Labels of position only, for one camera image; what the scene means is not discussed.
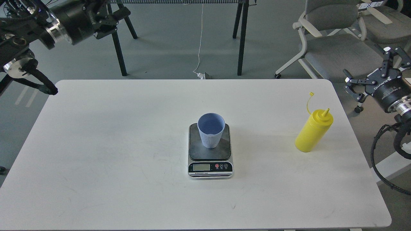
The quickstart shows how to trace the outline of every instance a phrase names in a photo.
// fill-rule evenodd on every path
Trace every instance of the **bottle cap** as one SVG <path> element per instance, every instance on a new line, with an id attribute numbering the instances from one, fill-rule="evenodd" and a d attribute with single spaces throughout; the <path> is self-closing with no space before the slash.
<path id="1" fill-rule="evenodd" d="M 334 121 L 332 114 L 329 111 L 329 108 L 327 110 L 315 110 L 312 113 L 311 124 L 318 129 L 328 129 Z"/>

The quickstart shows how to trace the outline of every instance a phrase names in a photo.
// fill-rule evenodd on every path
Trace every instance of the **chair wheel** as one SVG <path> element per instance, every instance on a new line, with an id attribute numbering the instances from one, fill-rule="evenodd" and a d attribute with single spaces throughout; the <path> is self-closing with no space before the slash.
<path id="1" fill-rule="evenodd" d="M 354 111 L 356 112 L 356 113 L 360 113 L 360 112 L 362 112 L 364 110 L 364 108 L 363 107 L 360 107 L 360 106 L 356 106 L 356 108 L 354 108 Z"/>

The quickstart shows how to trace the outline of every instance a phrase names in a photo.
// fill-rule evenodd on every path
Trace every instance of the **metal table frame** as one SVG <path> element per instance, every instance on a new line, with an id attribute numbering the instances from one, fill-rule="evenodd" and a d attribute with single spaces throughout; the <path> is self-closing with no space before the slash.
<path id="1" fill-rule="evenodd" d="M 126 2 L 126 3 L 177 3 L 176 1 L 160 1 L 160 2 L 155 2 L 152 0 L 131 0 L 131 1 L 125 1 L 125 0 L 111 0 L 111 2 L 107 5 L 107 10 L 111 14 L 112 9 L 111 9 L 111 4 L 115 4 L 117 2 Z M 242 63 L 243 63 L 243 58 L 244 58 L 244 45 L 245 45 L 245 33 L 247 30 L 247 18 L 248 18 L 248 7 L 250 6 L 249 0 L 238 0 L 234 1 L 238 2 L 237 6 L 237 14 L 236 14 L 236 20 L 234 23 L 234 30 L 233 30 L 233 39 L 237 38 L 238 34 L 238 27 L 240 24 L 240 17 L 242 13 L 242 18 L 241 18 L 241 32 L 240 32 L 240 49 L 238 52 L 238 65 L 237 65 L 237 75 L 241 76 L 242 75 Z M 183 0 L 179 1 L 178 3 L 219 3 L 219 1 L 209 1 L 209 0 Z M 119 8 L 123 8 L 124 5 L 122 3 L 117 3 Z M 126 24 L 128 26 L 128 29 L 130 30 L 131 35 L 133 36 L 133 39 L 138 39 L 136 31 L 133 28 L 133 25 L 130 21 L 130 18 L 127 16 L 124 18 L 126 21 Z M 118 59 L 118 64 L 120 65 L 120 70 L 121 70 L 121 75 L 122 76 L 127 76 L 127 70 L 126 66 L 124 63 L 124 58 L 123 54 L 121 51 L 121 46 L 120 46 L 120 41 L 118 39 L 118 34 L 117 31 L 115 31 L 113 34 L 113 42 L 114 42 L 114 47 L 115 47 L 115 52 L 117 54 L 117 59 Z"/>

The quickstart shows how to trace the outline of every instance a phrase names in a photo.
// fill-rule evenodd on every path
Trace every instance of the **black table leg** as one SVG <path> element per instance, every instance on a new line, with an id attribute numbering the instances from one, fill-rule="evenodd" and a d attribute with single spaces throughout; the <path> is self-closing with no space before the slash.
<path id="1" fill-rule="evenodd" d="M 242 7 L 242 20 L 241 20 L 241 37 L 240 37 L 240 51 L 238 53 L 238 67 L 237 75 L 242 73 L 242 60 L 244 58 L 244 44 L 245 44 L 245 31 L 247 29 L 247 16 L 248 16 L 249 1 L 245 1 Z"/>
<path id="2" fill-rule="evenodd" d="M 241 9 L 242 9 L 242 3 L 239 3 L 237 7 L 236 21 L 234 23 L 233 39 L 237 38 L 238 25 L 240 24 L 240 17 L 241 17 Z"/>
<path id="3" fill-rule="evenodd" d="M 124 7 L 124 5 L 120 4 L 120 3 L 117 4 L 117 5 L 118 5 L 119 9 Z M 127 17 L 124 18 L 124 21 L 126 21 L 127 27 L 129 28 L 130 33 L 133 36 L 133 39 L 138 39 L 139 37 L 137 37 L 136 31 L 134 30 L 133 24 L 131 24 L 130 18 L 127 16 Z"/>
<path id="4" fill-rule="evenodd" d="M 113 10 L 111 9 L 110 4 L 107 4 L 107 10 L 109 14 L 113 13 Z M 123 53 L 121 51 L 120 40 L 118 39 L 117 31 L 111 34 L 111 36 L 113 36 L 114 48 L 117 54 L 118 64 L 120 65 L 121 75 L 127 76 L 126 65 L 124 64 Z"/>

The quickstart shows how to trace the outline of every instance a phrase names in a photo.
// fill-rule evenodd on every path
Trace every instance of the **cup rim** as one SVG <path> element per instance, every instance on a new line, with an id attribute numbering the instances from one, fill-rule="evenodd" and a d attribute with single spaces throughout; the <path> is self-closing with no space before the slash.
<path id="1" fill-rule="evenodd" d="M 204 133 L 204 132 L 201 131 L 201 129 L 200 129 L 200 127 L 199 127 L 199 121 L 200 121 L 200 119 L 201 119 L 203 116 L 206 116 L 206 115 L 217 115 L 219 118 L 221 118 L 221 119 L 223 120 L 223 128 L 221 129 L 221 131 L 220 131 L 219 133 L 217 133 L 217 134 L 206 134 L 206 133 Z M 200 116 L 199 120 L 197 121 L 197 128 L 199 129 L 199 131 L 200 131 L 201 133 L 204 133 L 204 134 L 207 135 L 207 136 L 218 136 L 218 135 L 219 135 L 220 133 L 222 133 L 222 132 L 224 131 L 224 129 L 226 128 L 226 121 L 224 120 L 224 118 L 223 118 L 221 115 L 219 115 L 219 114 L 217 114 L 217 113 L 214 113 L 214 112 L 209 112 L 209 113 L 206 113 L 206 114 L 203 114 L 202 116 Z"/>

